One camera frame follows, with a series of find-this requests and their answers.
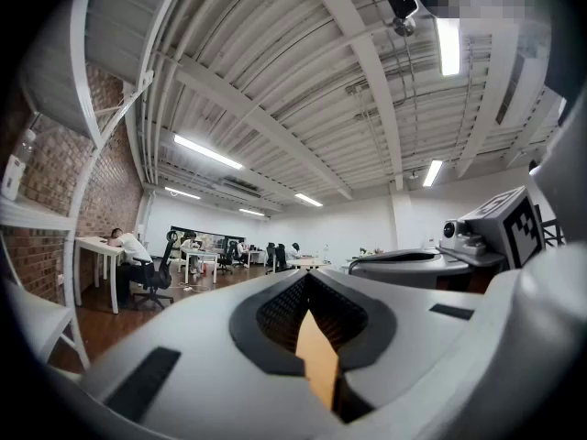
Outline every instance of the white desk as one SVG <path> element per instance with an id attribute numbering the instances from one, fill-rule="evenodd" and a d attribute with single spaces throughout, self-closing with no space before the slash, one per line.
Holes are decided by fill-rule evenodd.
<path id="1" fill-rule="evenodd" d="M 108 246 L 99 236 L 83 236 L 75 238 L 75 261 L 73 262 L 73 290 L 75 292 L 75 304 L 82 304 L 82 292 L 80 290 L 80 254 L 81 250 L 89 249 L 96 253 L 94 259 L 94 285 L 100 285 L 98 255 L 104 256 L 104 279 L 107 279 L 107 261 L 110 257 L 110 298 L 112 299 L 112 313 L 118 314 L 118 300 L 116 299 L 116 258 L 124 252 L 121 247 Z"/>
<path id="2" fill-rule="evenodd" d="M 262 254 L 263 255 L 263 267 L 265 267 L 265 251 L 257 250 L 257 251 L 247 251 L 247 252 L 249 253 L 249 262 L 248 262 L 249 267 L 250 267 L 250 255 L 251 254 L 255 254 L 255 255 L 259 256 L 259 259 L 260 259 L 260 255 Z"/>
<path id="3" fill-rule="evenodd" d="M 200 251 L 199 249 L 190 249 L 189 247 L 181 247 L 181 251 L 185 253 L 185 283 L 188 282 L 188 270 L 190 269 L 190 256 L 199 256 L 202 257 L 202 261 L 206 260 L 205 258 L 214 258 L 214 278 L 212 279 L 212 283 L 216 285 L 216 268 L 218 267 L 218 253 L 213 253 L 210 251 Z"/>
<path id="4" fill-rule="evenodd" d="M 318 269 L 330 266 L 330 262 L 324 262 L 322 259 L 302 258 L 287 261 L 288 266 L 296 266 L 298 269 Z"/>

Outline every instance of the person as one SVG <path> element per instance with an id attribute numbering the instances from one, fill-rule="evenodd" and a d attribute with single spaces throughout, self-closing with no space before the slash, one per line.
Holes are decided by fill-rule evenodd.
<path id="1" fill-rule="evenodd" d="M 249 260 L 249 253 L 245 250 L 244 242 L 245 242 L 245 240 L 243 238 L 241 238 L 238 241 L 237 252 L 238 252 L 238 260 L 240 262 L 242 262 L 244 264 L 244 266 L 247 268 L 249 266 L 249 264 L 247 264 L 245 261 Z"/>
<path id="2" fill-rule="evenodd" d="M 135 258 L 147 260 L 147 275 L 155 274 L 153 259 L 150 258 L 147 249 L 134 237 L 132 233 L 124 233 L 120 228 L 115 228 L 110 234 L 108 245 L 121 247 L 125 250 L 126 261 L 116 267 L 116 298 L 118 306 L 128 308 L 128 297 L 130 296 L 130 282 L 144 283 L 143 269 L 140 262 Z"/>
<path id="3" fill-rule="evenodd" d="M 293 243 L 292 247 L 286 253 L 286 260 L 294 260 L 299 259 L 302 257 L 302 253 L 300 252 L 300 245 L 297 243 Z"/>
<path id="4" fill-rule="evenodd" d="M 196 240 L 197 234 L 185 234 L 185 240 L 182 242 L 182 248 L 188 249 L 199 249 L 202 246 L 202 241 Z M 194 275 L 195 273 L 199 273 L 200 270 L 198 269 L 198 257 L 197 256 L 190 256 L 190 274 Z"/>

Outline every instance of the black office chair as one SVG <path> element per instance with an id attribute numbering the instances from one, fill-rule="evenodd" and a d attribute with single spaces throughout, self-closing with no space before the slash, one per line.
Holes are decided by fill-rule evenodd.
<path id="1" fill-rule="evenodd" d="M 235 254 L 235 249 L 235 247 L 229 247 L 228 253 L 218 259 L 218 270 L 222 270 L 222 275 L 225 275 L 227 272 L 232 274 L 232 269 L 229 269 L 227 266 L 232 266 L 232 257 Z"/>
<path id="2" fill-rule="evenodd" d="M 169 272 L 169 255 L 172 253 L 173 243 L 177 240 L 177 233 L 175 231 L 170 231 L 167 234 L 167 247 L 165 248 L 165 254 L 163 255 L 163 259 L 161 260 L 161 264 L 159 265 L 159 269 L 150 277 L 147 272 L 147 265 L 151 264 L 150 261 L 140 258 L 134 258 L 135 261 L 140 262 L 140 266 L 143 270 L 143 290 L 149 289 L 149 293 L 133 293 L 132 298 L 135 297 L 143 297 L 138 302 L 135 302 L 135 310 L 138 309 L 138 306 L 148 300 L 151 300 L 158 304 L 162 310 L 165 309 L 163 303 L 161 303 L 161 299 L 169 300 L 169 303 L 173 303 L 173 298 L 168 297 L 165 295 L 158 295 L 158 289 L 168 289 L 169 286 L 172 284 L 172 275 Z"/>
<path id="3" fill-rule="evenodd" d="M 283 272 L 287 270 L 287 262 L 285 261 L 285 246 L 279 245 L 275 249 L 275 258 L 277 262 L 275 263 L 275 272 Z"/>
<path id="4" fill-rule="evenodd" d="M 273 272 L 273 260 L 275 259 L 275 243 L 270 243 L 267 246 L 267 266 L 271 268 L 265 275 L 271 274 Z"/>
<path id="5" fill-rule="evenodd" d="M 245 263 L 244 263 L 245 258 L 243 257 L 242 254 L 240 256 L 238 255 L 237 242 L 236 241 L 231 241 L 230 242 L 230 247 L 233 248 L 233 250 L 234 250 L 233 251 L 234 252 L 234 260 L 237 261 L 236 264 L 234 264 L 234 261 L 233 261 L 233 267 L 242 266 L 244 268 L 245 267 Z"/>

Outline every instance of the black pants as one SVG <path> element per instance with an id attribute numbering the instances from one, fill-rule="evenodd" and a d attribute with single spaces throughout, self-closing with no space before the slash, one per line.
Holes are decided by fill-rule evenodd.
<path id="1" fill-rule="evenodd" d="M 147 275 L 155 274 L 153 263 L 147 264 Z M 145 283 L 142 266 L 131 266 L 127 262 L 116 268 L 116 299 L 118 303 L 126 303 L 130 296 L 130 282 Z"/>

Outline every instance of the white shirt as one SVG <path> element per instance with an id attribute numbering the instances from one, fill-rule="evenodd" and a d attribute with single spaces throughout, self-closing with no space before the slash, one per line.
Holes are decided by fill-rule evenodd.
<path id="1" fill-rule="evenodd" d="M 294 260 L 299 259 L 302 257 L 302 253 L 295 249 L 295 247 L 290 247 L 290 249 L 285 253 L 285 260 Z"/>
<path id="2" fill-rule="evenodd" d="M 147 249 L 141 245 L 132 233 L 125 233 L 118 237 L 122 243 L 122 248 L 125 250 L 127 257 L 127 263 L 135 266 L 140 266 L 140 262 L 135 261 L 134 258 L 145 259 L 149 262 L 153 262 L 150 258 Z"/>
<path id="3" fill-rule="evenodd" d="M 201 244 L 202 244 L 201 241 L 194 241 L 194 242 L 192 242 L 192 239 L 191 238 L 188 238 L 185 241 L 183 241 L 182 248 L 199 249 Z"/>

